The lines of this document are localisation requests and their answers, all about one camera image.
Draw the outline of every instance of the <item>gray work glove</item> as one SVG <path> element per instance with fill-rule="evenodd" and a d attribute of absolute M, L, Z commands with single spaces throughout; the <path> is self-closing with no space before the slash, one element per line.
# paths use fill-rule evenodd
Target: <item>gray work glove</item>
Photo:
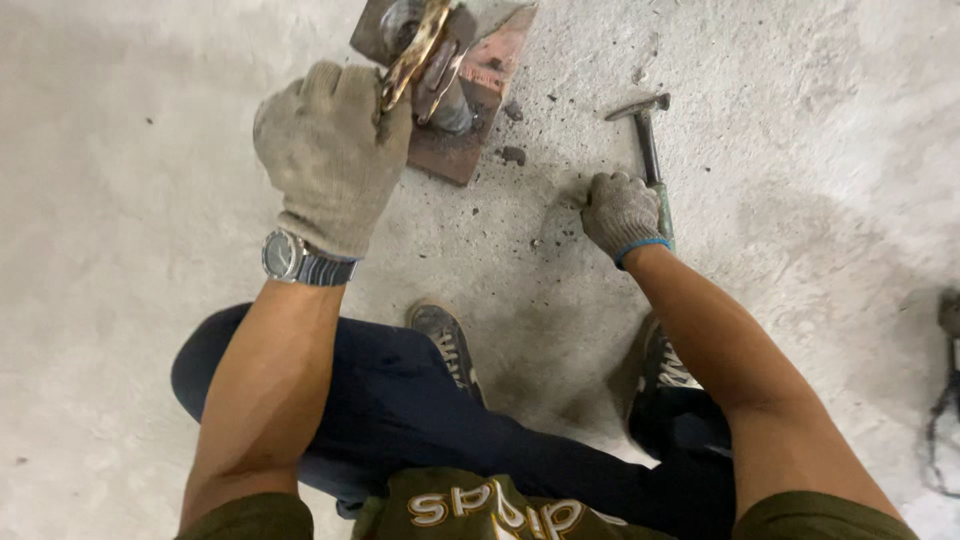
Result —
<path fill-rule="evenodd" d="M 260 105 L 253 146 L 283 192 L 279 226 L 323 252 L 359 259 L 407 161 L 409 96 L 380 114 L 369 67 L 316 63 Z"/>
<path fill-rule="evenodd" d="M 657 231 L 657 192 L 624 173 L 600 173 L 590 183 L 587 207 L 580 212 L 584 233 L 620 270 L 630 250 L 647 245 L 670 247 Z"/>

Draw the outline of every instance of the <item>shoe lace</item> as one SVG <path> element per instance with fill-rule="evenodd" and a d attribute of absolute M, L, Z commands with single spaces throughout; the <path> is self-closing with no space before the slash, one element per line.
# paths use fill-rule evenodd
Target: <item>shoe lace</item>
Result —
<path fill-rule="evenodd" d="M 430 339 L 433 341 L 433 344 L 437 346 L 437 349 L 440 350 L 440 356 L 443 357 L 446 369 L 449 370 L 450 375 L 453 376 L 453 379 L 460 380 L 463 375 L 460 373 L 460 366 L 454 361 L 459 358 L 460 355 L 457 354 L 457 343 L 453 340 L 453 335 L 449 333 L 438 333 L 437 335 L 431 335 Z"/>
<path fill-rule="evenodd" d="M 673 350 L 673 345 L 669 342 L 663 347 L 663 362 L 660 364 L 660 376 L 658 381 L 666 386 L 675 386 L 680 388 L 703 388 L 696 379 L 690 375 L 686 366 L 680 362 L 680 357 Z"/>

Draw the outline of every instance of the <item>wristwatch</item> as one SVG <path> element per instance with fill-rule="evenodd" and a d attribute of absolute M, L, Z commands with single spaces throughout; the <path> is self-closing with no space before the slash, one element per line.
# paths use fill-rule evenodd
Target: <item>wristwatch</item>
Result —
<path fill-rule="evenodd" d="M 353 279 L 357 260 L 336 258 L 311 249 L 303 238 L 283 229 L 263 241 L 263 270 L 272 280 L 331 287 Z"/>

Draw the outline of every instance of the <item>watch bezel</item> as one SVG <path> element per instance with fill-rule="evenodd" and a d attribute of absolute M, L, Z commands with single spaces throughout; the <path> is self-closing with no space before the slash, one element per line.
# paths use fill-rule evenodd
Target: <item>watch bezel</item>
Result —
<path fill-rule="evenodd" d="M 282 236 L 287 243 L 287 247 L 290 248 L 290 263 L 287 265 L 286 271 L 283 274 L 277 274 L 274 272 L 270 266 L 267 264 L 267 249 L 270 246 L 274 238 Z M 272 280 L 277 280 L 280 282 L 294 282 L 297 280 L 297 275 L 300 273 L 300 267 L 303 265 L 303 252 L 305 251 L 303 247 L 303 240 L 289 231 L 284 231 L 283 229 L 277 229 L 272 231 L 270 234 L 267 234 L 267 237 L 263 239 L 263 248 L 260 250 L 260 262 L 263 264 L 263 271 L 266 272 L 267 277 Z"/>

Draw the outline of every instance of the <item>gray concrete floor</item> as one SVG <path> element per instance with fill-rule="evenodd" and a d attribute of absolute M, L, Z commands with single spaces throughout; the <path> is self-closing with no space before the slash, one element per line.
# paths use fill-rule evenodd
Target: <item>gray concrete floor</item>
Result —
<path fill-rule="evenodd" d="M 315 59 L 361 61 L 361 9 L 0 0 L 0 540 L 174 533 L 197 429 L 171 359 L 256 293 L 279 206 L 253 113 Z M 619 416 L 648 305 L 565 200 L 636 169 L 604 113 L 671 91 L 680 255 L 797 363 L 922 538 L 955 538 L 960 504 L 924 488 L 918 443 L 943 381 L 936 292 L 960 279 L 958 51 L 955 0 L 544 1 L 513 92 L 526 120 L 501 115 L 466 189 L 404 173 L 344 312 L 399 324 L 444 298 L 493 408 L 643 461 Z M 304 497 L 318 537 L 346 537 Z"/>

